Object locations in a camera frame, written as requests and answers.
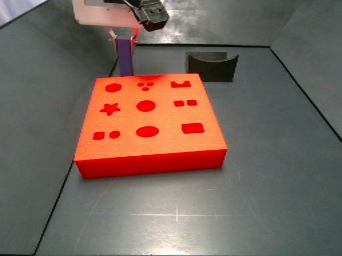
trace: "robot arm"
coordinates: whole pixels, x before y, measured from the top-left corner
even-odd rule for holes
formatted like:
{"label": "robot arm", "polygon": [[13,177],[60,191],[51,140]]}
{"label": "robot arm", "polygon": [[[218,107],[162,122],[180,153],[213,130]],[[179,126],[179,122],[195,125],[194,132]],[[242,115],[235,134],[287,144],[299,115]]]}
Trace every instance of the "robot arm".
{"label": "robot arm", "polygon": [[163,0],[72,0],[76,20],[84,25],[162,29],[168,21]]}
{"label": "robot arm", "polygon": [[[162,29],[170,18],[163,0],[72,0],[78,22],[83,25],[103,26],[115,45],[119,57],[120,75],[134,75],[132,49],[139,29]],[[128,27],[132,36],[116,35],[112,27]]]}

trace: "dark gray tabletop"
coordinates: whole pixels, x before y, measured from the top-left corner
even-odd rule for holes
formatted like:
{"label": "dark gray tabletop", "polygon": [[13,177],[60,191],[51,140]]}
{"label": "dark gray tabletop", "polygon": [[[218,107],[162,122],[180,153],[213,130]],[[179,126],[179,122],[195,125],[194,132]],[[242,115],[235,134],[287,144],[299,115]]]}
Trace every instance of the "dark gray tabletop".
{"label": "dark gray tabletop", "polygon": [[136,74],[183,73],[199,50],[241,55],[234,83],[206,83],[225,167],[83,180],[74,166],[40,255],[341,253],[342,145],[271,51],[138,47]]}

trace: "circular hole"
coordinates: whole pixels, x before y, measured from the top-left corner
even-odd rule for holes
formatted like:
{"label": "circular hole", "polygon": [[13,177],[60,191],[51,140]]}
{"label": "circular hole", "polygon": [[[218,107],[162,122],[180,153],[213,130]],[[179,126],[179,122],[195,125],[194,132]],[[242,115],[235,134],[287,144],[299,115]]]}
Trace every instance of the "circular hole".
{"label": "circular hole", "polygon": [[154,137],[159,133],[159,129],[154,126],[144,126],[136,130],[136,135],[143,138]]}
{"label": "circular hole", "polygon": [[107,92],[118,92],[122,90],[122,88],[123,88],[123,86],[120,84],[112,83],[106,86],[106,91]]}
{"label": "circular hole", "polygon": [[111,138],[111,139],[116,139],[116,138],[120,137],[120,135],[122,135],[122,133],[120,133],[119,131],[112,131],[112,132],[110,133],[110,138]]}
{"label": "circular hole", "polygon": [[148,112],[152,111],[155,109],[155,103],[151,100],[144,100],[140,101],[136,104],[136,108],[142,111],[142,112]]}

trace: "gray table surface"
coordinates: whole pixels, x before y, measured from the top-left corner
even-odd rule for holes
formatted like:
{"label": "gray table surface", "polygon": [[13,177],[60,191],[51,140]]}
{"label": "gray table surface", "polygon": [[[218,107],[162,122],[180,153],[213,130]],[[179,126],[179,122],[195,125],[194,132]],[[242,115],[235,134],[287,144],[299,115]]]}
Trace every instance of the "gray table surface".
{"label": "gray table surface", "polygon": [[184,73],[199,50],[241,55],[234,82],[206,83],[223,168],[83,180],[74,166],[39,255],[341,253],[342,145],[271,51],[138,47],[135,72]]}
{"label": "gray table surface", "polygon": [[142,31],[146,44],[270,46],[303,0],[166,0],[163,30]]}

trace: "cable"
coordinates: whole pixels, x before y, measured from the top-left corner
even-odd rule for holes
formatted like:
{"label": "cable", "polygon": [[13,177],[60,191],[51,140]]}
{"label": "cable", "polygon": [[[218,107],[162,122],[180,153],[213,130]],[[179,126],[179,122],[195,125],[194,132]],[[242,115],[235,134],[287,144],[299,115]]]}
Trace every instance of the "cable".
{"label": "cable", "polygon": [[139,8],[136,6],[134,6],[127,0],[122,0],[126,5],[131,8],[131,9],[135,9],[135,10],[139,10]]}

